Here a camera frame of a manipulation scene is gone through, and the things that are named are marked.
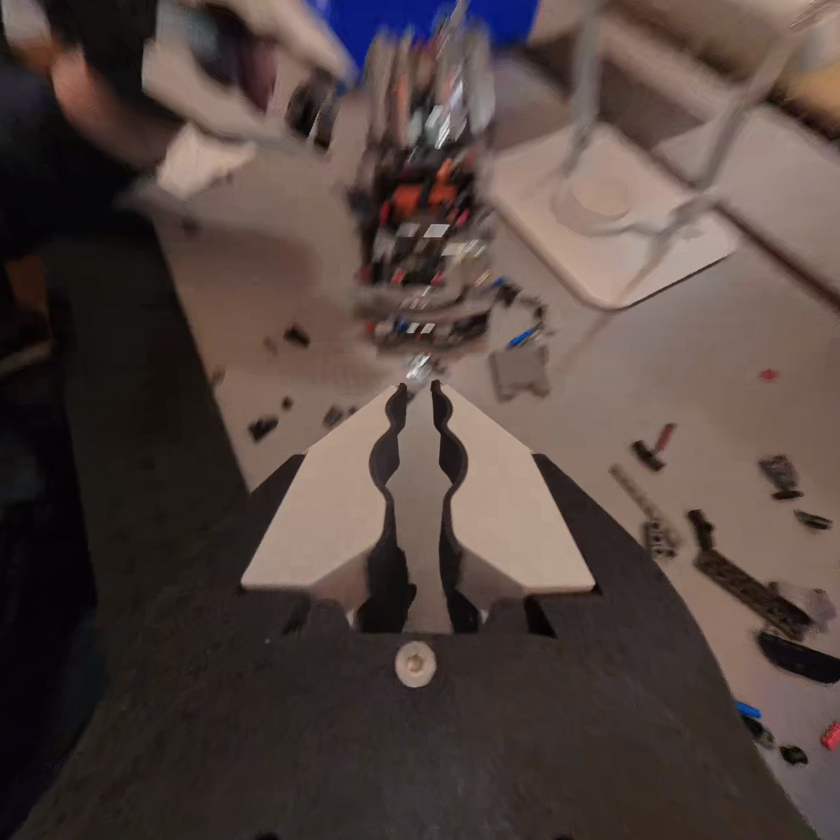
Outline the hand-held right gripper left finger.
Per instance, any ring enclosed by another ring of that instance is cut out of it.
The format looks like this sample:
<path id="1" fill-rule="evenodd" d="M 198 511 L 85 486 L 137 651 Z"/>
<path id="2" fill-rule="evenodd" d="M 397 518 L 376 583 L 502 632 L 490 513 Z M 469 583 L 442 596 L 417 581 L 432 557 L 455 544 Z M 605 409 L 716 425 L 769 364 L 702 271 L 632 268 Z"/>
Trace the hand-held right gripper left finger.
<path id="1" fill-rule="evenodd" d="M 246 592 L 334 602 L 363 632 L 401 632 L 415 598 L 390 478 L 408 390 L 392 385 L 291 460 L 290 484 L 240 579 Z"/>

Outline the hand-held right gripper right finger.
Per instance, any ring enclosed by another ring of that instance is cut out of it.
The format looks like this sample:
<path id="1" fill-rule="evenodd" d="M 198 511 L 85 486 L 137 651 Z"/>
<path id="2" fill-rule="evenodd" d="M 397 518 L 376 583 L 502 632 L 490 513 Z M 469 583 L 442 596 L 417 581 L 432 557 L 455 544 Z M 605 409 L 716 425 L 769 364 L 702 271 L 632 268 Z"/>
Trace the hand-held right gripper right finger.
<path id="1" fill-rule="evenodd" d="M 502 602 L 590 595 L 596 581 L 537 456 L 449 385 L 430 392 L 449 481 L 438 543 L 454 632 L 478 632 Z"/>

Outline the lego car model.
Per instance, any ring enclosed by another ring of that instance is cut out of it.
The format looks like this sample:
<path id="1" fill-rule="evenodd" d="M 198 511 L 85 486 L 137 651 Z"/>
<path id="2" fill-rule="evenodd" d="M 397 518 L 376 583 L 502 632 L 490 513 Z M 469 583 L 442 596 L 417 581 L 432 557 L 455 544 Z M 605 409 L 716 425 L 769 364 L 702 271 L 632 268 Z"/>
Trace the lego car model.
<path id="1" fill-rule="evenodd" d="M 495 118 L 490 36 L 455 2 L 419 37 L 381 29 L 360 89 L 367 129 L 347 204 L 360 235 L 362 287 L 438 289 L 467 256 L 488 208 L 482 158 Z"/>

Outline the person's left forearm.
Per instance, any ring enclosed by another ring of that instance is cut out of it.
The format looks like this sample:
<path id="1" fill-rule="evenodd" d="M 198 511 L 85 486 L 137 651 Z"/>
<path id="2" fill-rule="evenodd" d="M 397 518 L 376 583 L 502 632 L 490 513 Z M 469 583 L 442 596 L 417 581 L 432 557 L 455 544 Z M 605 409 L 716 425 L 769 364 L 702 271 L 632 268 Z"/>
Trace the person's left forearm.
<path id="1" fill-rule="evenodd" d="M 2 261 L 106 214 L 182 122 L 143 94 L 157 2 L 2 2 Z"/>

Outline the dark grey lego panel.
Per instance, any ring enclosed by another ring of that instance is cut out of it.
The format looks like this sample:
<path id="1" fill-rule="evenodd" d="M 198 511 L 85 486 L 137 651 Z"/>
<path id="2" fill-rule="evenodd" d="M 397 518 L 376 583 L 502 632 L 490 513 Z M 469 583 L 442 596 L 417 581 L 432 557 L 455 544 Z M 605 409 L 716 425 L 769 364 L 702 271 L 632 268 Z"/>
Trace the dark grey lego panel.
<path id="1" fill-rule="evenodd" d="M 539 343 L 526 343 L 489 353 L 490 378 L 498 401 L 509 402 L 523 392 L 538 397 L 550 394 L 548 361 L 548 348 Z"/>

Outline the scattered dark lego pieces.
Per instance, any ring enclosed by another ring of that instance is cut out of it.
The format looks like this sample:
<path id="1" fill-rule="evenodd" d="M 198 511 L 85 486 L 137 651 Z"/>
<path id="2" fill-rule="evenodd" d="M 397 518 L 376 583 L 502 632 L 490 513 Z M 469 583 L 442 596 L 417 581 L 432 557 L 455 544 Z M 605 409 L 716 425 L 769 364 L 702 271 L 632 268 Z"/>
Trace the scattered dark lego pieces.
<path id="1" fill-rule="evenodd" d="M 667 423 L 652 445 L 638 439 L 629 445 L 629 450 L 640 465 L 657 474 L 666 466 L 663 453 L 676 428 L 675 423 Z M 759 459 L 758 468 L 773 487 L 774 501 L 794 501 L 804 496 L 798 472 L 787 455 L 766 455 Z M 613 465 L 608 472 L 644 514 L 644 545 L 651 559 L 674 559 L 683 543 L 675 526 L 623 467 Z M 799 508 L 793 508 L 793 515 L 809 532 L 824 532 L 833 526 L 832 519 Z M 777 581 L 762 583 L 720 552 L 716 527 L 701 509 L 688 510 L 686 519 L 697 547 L 695 569 L 762 620 L 763 627 L 756 635 L 762 656 L 789 675 L 820 686 L 837 686 L 838 656 L 804 644 L 815 634 L 826 634 L 837 619 L 830 596 L 821 589 Z M 757 708 L 740 701 L 735 702 L 735 707 L 754 742 L 766 749 L 776 748 L 791 767 L 808 765 L 809 757 L 802 748 L 775 743 Z"/>

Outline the black perforated board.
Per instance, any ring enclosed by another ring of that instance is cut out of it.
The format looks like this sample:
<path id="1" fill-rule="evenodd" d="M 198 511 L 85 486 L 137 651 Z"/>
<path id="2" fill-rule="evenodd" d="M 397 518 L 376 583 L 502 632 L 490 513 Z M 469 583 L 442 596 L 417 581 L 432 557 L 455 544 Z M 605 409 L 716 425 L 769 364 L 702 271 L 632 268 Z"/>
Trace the black perforated board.
<path id="1" fill-rule="evenodd" d="M 63 239 L 42 256 L 100 594 L 164 586 L 248 495 L 169 267 L 154 234 Z"/>

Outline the white book stand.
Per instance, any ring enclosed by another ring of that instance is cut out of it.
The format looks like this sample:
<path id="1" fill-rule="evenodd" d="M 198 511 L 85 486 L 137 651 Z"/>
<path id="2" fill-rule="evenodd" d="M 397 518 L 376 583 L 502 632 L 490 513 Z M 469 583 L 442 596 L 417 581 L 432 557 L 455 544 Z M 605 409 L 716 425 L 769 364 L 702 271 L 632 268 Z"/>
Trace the white book stand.
<path id="1" fill-rule="evenodd" d="M 568 122 L 497 155 L 501 215 L 583 302 L 632 307 L 750 236 L 838 303 L 838 2 L 537 2 Z"/>

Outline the blue storage bin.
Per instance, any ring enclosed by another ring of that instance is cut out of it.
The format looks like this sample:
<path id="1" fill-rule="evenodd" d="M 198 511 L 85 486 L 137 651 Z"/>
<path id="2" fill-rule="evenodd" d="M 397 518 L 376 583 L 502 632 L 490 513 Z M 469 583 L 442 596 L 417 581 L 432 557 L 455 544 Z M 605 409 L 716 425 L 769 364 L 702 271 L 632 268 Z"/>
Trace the blue storage bin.
<path id="1" fill-rule="evenodd" d="M 361 50 L 379 28 L 418 32 L 430 28 L 440 12 L 455 1 L 335 1 L 328 4 L 328 18 L 335 33 L 352 50 Z M 468 1 L 468 13 L 483 20 L 502 40 L 526 35 L 537 13 L 538 1 Z"/>

